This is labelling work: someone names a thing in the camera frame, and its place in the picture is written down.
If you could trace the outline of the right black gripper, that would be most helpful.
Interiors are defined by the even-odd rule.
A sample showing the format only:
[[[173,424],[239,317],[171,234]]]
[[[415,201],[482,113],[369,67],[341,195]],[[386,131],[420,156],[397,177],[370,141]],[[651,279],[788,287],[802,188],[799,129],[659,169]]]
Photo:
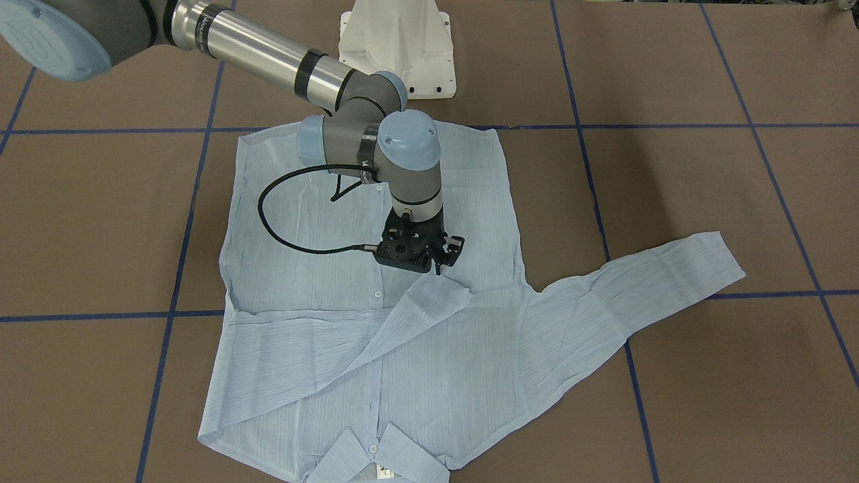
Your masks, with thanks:
[[[411,272],[436,270],[442,274],[444,266],[453,266],[463,250],[464,238],[450,236],[443,227],[443,213],[423,222],[414,222],[408,215],[389,212],[383,235],[374,251],[374,260]]]

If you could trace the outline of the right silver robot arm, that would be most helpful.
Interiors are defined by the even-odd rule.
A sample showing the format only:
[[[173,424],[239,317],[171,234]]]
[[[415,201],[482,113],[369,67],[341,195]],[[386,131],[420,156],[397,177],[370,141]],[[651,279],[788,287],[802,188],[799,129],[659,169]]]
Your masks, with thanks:
[[[37,70],[64,81],[101,76],[156,46],[196,51],[319,109],[297,124],[303,168],[261,190],[256,211],[267,235],[313,256],[368,252],[383,266],[419,273],[453,266],[464,238],[445,228],[441,125],[408,108],[398,74],[364,73],[277,33],[225,1],[3,1],[2,37]],[[371,244],[310,248],[279,235],[269,196],[317,172],[385,184],[391,206]]]

